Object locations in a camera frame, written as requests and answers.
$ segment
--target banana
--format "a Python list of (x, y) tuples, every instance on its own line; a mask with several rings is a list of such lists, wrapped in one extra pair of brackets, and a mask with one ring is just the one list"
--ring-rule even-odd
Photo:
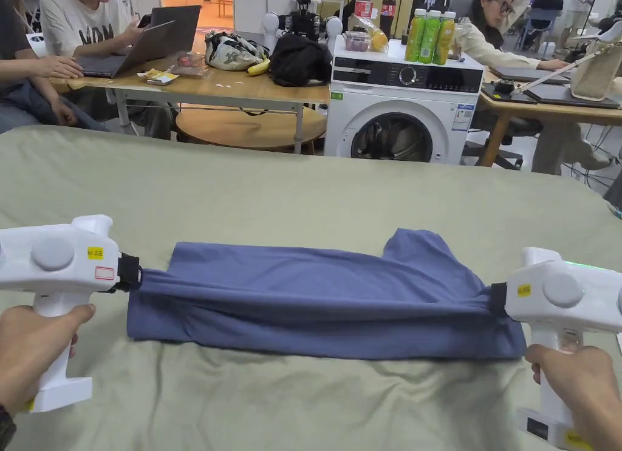
[(269, 68), (270, 68), (270, 60), (266, 58), (263, 61), (261, 61), (259, 64), (255, 64), (254, 66), (249, 67), (248, 72), (253, 77), (261, 76), (261, 74), (266, 73)]

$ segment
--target dark hair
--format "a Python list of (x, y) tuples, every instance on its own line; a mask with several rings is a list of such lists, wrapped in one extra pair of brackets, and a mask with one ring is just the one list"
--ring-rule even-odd
[(501, 49), (501, 46), (503, 45), (503, 37), (495, 27), (490, 27), (486, 22), (484, 9), (482, 8), (482, 0), (473, 0), (469, 19), (473, 25), (484, 34), (486, 41), (488, 41), (495, 48)]

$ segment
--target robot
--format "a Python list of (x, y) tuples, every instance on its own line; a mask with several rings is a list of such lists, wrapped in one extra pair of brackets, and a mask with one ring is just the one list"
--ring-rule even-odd
[[(69, 313), (92, 293), (128, 292), (141, 284), (137, 257), (108, 237), (112, 220), (81, 216), (71, 224), (0, 229), (0, 290), (35, 293), (33, 309), (44, 317)], [(45, 412), (91, 398), (92, 378), (67, 378), (70, 346), (39, 383), (31, 412)]]
[[(529, 324), (533, 343), (573, 353), (585, 331), (622, 331), (621, 273), (565, 262), (558, 252), (535, 247), (523, 249), (522, 261), (508, 278), (504, 310)], [(559, 449), (591, 449), (544, 374), (540, 389), (540, 410), (519, 409), (518, 427)]]
[(268, 12), (262, 21), (264, 32), (264, 45), (270, 53), (275, 50), (280, 30), (284, 33), (294, 33), (302, 35), (311, 41), (319, 41), (320, 34), (325, 33), (327, 45), (331, 54), (335, 48), (337, 35), (341, 34), (343, 26), (337, 17), (323, 19), (317, 14), (309, 12), (309, 5), (312, 0), (294, 0), (298, 3), (297, 11), (290, 12), (286, 15), (278, 15), (274, 12)]

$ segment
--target yellow label sticker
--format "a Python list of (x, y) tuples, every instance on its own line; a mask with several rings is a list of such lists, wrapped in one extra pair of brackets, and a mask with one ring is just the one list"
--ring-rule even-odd
[(566, 432), (566, 444), (574, 448), (585, 449), (586, 451), (593, 451), (592, 447), (581, 439), (579, 434), (574, 430), (568, 430)]
[(531, 295), (531, 285), (520, 285), (518, 287), (518, 297), (528, 297)]
[(88, 247), (88, 260), (104, 260), (104, 248)]

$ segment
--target washing machine label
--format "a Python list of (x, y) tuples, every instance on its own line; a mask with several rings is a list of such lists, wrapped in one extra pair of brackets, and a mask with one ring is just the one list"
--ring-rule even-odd
[(456, 115), (453, 117), (452, 131), (468, 132), (471, 119), (475, 112), (475, 105), (458, 105)]

